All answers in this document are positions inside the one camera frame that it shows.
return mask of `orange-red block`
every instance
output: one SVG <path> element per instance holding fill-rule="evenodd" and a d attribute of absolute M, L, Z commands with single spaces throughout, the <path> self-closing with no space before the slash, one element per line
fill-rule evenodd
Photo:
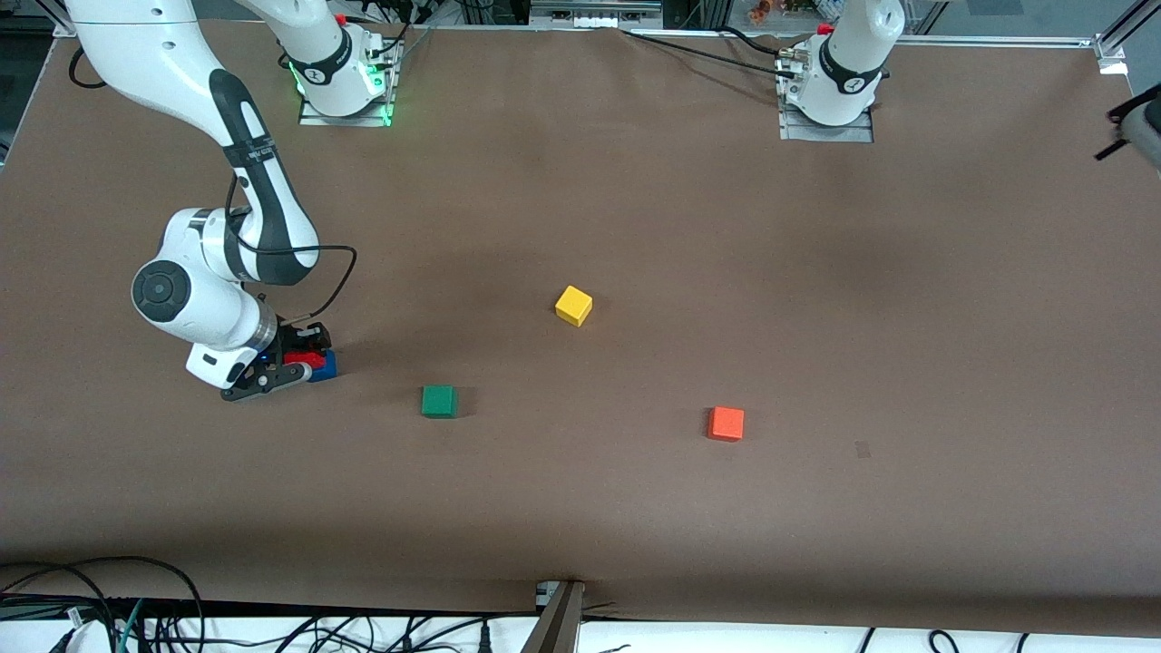
<path fill-rule="evenodd" d="M 709 411 L 709 438 L 736 443 L 742 439 L 742 422 L 744 419 L 745 411 L 741 408 L 715 406 Z"/>

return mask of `table surface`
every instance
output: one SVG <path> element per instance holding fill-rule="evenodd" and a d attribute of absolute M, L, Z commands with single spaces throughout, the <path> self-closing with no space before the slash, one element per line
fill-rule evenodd
<path fill-rule="evenodd" d="M 136 315 L 229 168 L 72 86 L 58 43 L 0 174 L 5 559 L 151 554 L 241 601 L 525 609 L 575 576 L 627 617 L 1161 634 L 1161 187 L 1093 160 L 1127 87 L 1090 51 L 901 46 L 854 145 L 779 141 L 762 73 L 612 30 L 439 30 L 391 128 L 300 127 L 273 35 L 204 28 L 359 247 L 341 375 L 228 404 Z M 464 416 L 421 417 L 427 383 Z M 717 404 L 742 443 L 704 437 Z"/>

